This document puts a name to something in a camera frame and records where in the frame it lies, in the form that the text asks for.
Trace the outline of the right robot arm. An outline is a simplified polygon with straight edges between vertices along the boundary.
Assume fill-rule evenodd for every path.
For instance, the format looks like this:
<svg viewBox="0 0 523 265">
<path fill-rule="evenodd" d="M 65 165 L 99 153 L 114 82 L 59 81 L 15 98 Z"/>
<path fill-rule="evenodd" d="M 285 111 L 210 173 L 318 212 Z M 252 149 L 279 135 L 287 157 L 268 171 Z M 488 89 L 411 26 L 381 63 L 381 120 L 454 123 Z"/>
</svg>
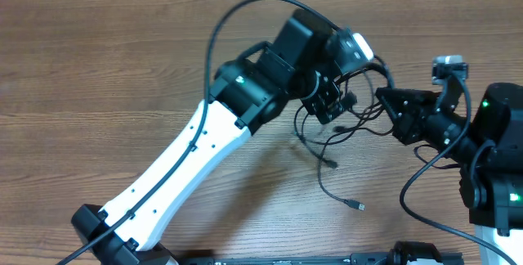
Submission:
<svg viewBox="0 0 523 265">
<path fill-rule="evenodd" d="M 400 206 L 412 218 L 477 243 L 485 264 L 522 262 L 522 87 L 492 83 L 476 113 L 465 82 L 449 77 L 439 93 L 379 88 L 377 98 L 402 144 L 424 141 L 438 153 L 400 192 Z M 441 158 L 459 168 L 459 193 L 474 234 L 414 212 L 405 202 L 413 183 Z"/>
</svg>

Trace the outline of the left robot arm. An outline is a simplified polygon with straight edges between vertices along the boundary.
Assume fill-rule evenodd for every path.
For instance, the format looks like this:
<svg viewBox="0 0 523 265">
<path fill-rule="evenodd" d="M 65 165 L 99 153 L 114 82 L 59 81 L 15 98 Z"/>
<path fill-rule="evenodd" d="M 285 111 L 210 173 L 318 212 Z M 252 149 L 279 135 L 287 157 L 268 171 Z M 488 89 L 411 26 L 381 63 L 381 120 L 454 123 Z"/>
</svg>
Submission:
<svg viewBox="0 0 523 265">
<path fill-rule="evenodd" d="M 297 9 L 273 42 L 260 42 L 224 63 L 189 123 L 126 190 L 72 217 L 103 264 L 172 264 L 160 239 L 178 209 L 219 163 L 291 100 L 327 124 L 355 104 L 336 79 L 373 59 L 359 35 Z"/>
</svg>

